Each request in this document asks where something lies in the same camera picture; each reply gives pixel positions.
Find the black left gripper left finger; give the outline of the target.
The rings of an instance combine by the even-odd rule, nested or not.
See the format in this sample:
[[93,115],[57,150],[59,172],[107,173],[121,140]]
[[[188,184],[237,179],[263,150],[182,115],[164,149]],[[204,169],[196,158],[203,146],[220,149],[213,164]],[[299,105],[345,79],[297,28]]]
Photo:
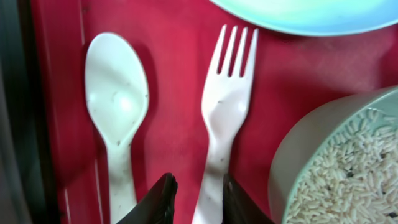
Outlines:
[[118,224],[172,224],[178,183],[165,173]]

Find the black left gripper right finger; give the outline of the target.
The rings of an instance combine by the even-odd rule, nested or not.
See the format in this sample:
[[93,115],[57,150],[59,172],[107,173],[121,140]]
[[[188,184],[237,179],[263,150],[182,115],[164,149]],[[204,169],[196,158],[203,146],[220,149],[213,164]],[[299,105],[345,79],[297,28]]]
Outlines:
[[229,174],[223,177],[222,224],[274,224]]

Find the white plastic fork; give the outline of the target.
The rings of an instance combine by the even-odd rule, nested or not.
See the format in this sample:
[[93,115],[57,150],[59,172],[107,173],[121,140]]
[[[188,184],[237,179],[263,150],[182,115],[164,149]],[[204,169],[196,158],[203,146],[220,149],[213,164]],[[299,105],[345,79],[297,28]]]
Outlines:
[[229,171],[234,138],[249,111],[259,31],[255,29],[252,33],[246,58],[243,54],[248,30],[244,28],[242,31],[235,57],[232,53],[237,27],[233,27],[223,55],[225,33],[226,27],[223,26],[210,61],[201,99],[201,114],[208,132],[209,146],[192,224],[222,223],[224,175]]

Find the green bowl with rice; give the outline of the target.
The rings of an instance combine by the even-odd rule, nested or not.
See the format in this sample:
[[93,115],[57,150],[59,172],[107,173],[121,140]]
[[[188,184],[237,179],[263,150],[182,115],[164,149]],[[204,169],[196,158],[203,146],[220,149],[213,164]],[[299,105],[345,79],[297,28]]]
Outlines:
[[396,223],[397,88],[304,116],[275,153],[268,189],[276,223]]

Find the white plastic spoon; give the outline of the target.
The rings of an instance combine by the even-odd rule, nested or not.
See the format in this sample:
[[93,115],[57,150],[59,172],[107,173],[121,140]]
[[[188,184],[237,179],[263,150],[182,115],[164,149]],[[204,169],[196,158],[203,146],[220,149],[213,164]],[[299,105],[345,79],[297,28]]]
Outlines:
[[85,60],[86,106],[106,147],[110,222],[120,222],[136,205],[131,143],[149,108],[144,67],[127,40],[98,34]]

